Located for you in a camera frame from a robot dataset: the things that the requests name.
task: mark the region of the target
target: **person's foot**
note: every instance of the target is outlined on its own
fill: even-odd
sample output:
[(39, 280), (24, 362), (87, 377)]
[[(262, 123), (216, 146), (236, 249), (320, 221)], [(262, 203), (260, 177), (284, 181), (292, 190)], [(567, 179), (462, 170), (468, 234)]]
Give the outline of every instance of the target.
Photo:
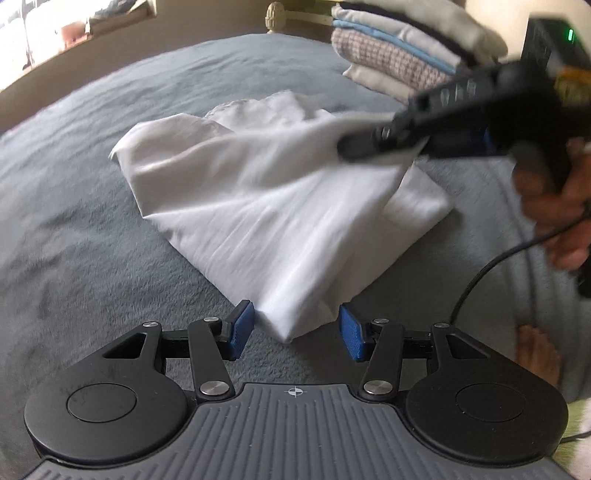
[(539, 328), (523, 325), (517, 329), (515, 362), (557, 387), (562, 359), (548, 335)]

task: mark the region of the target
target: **stack of folded towels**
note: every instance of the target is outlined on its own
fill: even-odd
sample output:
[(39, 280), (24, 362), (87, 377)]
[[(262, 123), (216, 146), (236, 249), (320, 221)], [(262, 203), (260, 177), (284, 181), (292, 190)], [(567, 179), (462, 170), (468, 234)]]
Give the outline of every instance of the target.
[(343, 75), (402, 103), (507, 55), (499, 34), (450, 0), (350, 0), (333, 7)]

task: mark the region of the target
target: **crosshair marking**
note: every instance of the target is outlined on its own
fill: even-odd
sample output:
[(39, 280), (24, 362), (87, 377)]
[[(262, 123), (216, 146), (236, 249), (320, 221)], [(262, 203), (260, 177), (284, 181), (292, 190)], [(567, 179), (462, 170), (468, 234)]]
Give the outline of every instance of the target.
[(305, 390), (302, 390), (300, 387), (291, 387), (289, 390), (285, 390), (285, 393), (289, 393), (292, 397), (298, 397), (306, 393)]

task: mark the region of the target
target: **bed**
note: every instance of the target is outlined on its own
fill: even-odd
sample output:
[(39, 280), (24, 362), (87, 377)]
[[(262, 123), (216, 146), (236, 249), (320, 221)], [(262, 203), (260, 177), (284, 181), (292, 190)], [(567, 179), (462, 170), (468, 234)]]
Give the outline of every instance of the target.
[[(0, 478), (15, 480), (37, 455), (22, 421), (31, 390), (146, 320), (185, 328), (227, 314), (229, 302), (151, 224), (141, 219), (108, 160), (137, 122), (179, 112), (204, 115), (239, 98), (281, 90), (311, 96), (331, 112), (393, 112), (393, 99), (342, 76), (348, 64), (328, 44), (287, 35), (217, 40), (141, 61), (93, 82), (0, 137)], [(364, 315), (415, 329), (445, 319), (470, 278), (531, 234), (510, 185), (511, 162), (427, 161), (419, 166), (456, 209), (354, 299)], [(567, 400), (591, 395), (591, 308), (568, 275), (531, 251), (498, 267), (475, 290), (458, 326), (502, 353), (514, 327), (534, 323), (565, 356)], [(274, 342), (255, 330), (228, 364), (235, 384), (349, 382), (333, 323)], [(187, 362), (167, 374), (191, 389)]]

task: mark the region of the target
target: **wall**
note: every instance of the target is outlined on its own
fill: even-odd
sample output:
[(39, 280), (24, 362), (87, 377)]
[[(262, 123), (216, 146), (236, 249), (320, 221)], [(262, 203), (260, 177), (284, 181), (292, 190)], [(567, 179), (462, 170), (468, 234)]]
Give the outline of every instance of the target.
[(75, 46), (1, 91), (0, 132), (137, 60), (214, 38), (265, 32), (270, 1), (156, 0), (155, 18)]
[(519, 56), (530, 14), (566, 18), (591, 54), (591, 7), (584, 0), (466, 0), (466, 10), (501, 34), (510, 56)]

